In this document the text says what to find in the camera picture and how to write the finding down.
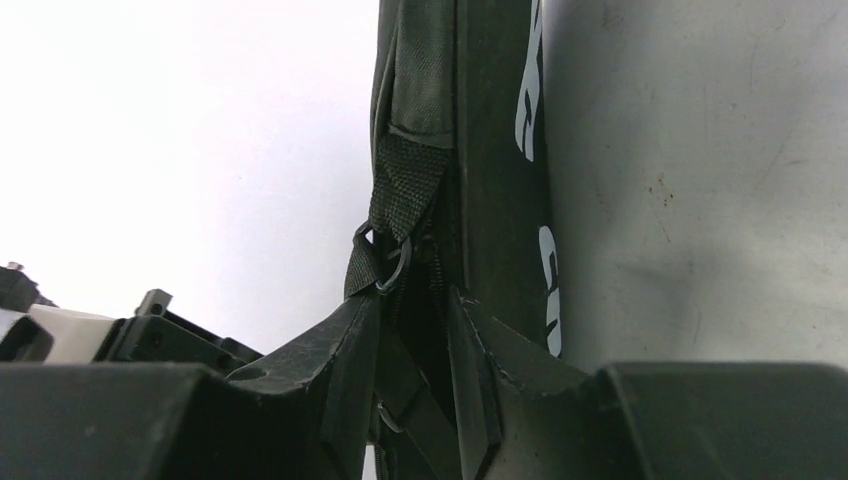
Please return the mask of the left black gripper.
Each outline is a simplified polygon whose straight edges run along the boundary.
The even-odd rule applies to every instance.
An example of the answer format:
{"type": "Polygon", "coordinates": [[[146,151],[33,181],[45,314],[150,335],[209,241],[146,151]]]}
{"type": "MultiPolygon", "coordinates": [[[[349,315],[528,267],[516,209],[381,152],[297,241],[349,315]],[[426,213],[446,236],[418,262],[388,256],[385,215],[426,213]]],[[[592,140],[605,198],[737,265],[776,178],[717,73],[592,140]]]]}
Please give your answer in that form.
{"type": "Polygon", "coordinates": [[[92,357],[92,377],[99,381],[263,377],[263,369],[255,364],[261,354],[173,312],[171,300],[167,292],[153,289],[132,315],[105,321],[105,334],[92,357]]]}

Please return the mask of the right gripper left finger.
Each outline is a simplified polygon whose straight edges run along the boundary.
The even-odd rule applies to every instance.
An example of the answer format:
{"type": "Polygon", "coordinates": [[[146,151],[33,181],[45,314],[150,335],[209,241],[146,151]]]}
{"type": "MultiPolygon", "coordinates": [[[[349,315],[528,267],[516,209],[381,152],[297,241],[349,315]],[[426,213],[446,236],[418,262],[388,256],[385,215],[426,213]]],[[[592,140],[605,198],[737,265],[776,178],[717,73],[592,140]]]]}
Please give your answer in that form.
{"type": "Polygon", "coordinates": [[[380,302],[329,317],[229,375],[191,363],[8,363],[5,479],[357,479],[380,302]]]}

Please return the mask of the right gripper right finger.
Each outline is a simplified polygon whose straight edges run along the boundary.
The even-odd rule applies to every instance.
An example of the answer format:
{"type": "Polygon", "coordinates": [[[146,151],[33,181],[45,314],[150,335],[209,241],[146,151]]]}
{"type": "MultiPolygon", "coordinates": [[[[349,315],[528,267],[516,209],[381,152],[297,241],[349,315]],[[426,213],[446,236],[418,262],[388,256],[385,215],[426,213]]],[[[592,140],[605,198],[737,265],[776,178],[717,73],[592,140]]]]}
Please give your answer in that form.
{"type": "Polygon", "coordinates": [[[557,359],[461,291],[450,362],[466,479],[843,479],[847,374],[815,363],[557,359]]]}

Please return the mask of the black Crossway racket bag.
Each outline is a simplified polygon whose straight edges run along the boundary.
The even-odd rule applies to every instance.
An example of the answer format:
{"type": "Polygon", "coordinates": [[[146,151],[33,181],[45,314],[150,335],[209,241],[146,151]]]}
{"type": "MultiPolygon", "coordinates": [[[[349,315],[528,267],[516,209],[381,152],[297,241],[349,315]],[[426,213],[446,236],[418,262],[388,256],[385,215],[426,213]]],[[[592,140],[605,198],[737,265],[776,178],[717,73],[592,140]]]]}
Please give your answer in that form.
{"type": "Polygon", "coordinates": [[[383,1],[373,190],[344,293],[381,298],[382,479],[458,479],[455,298],[561,354],[538,1],[383,1]]]}

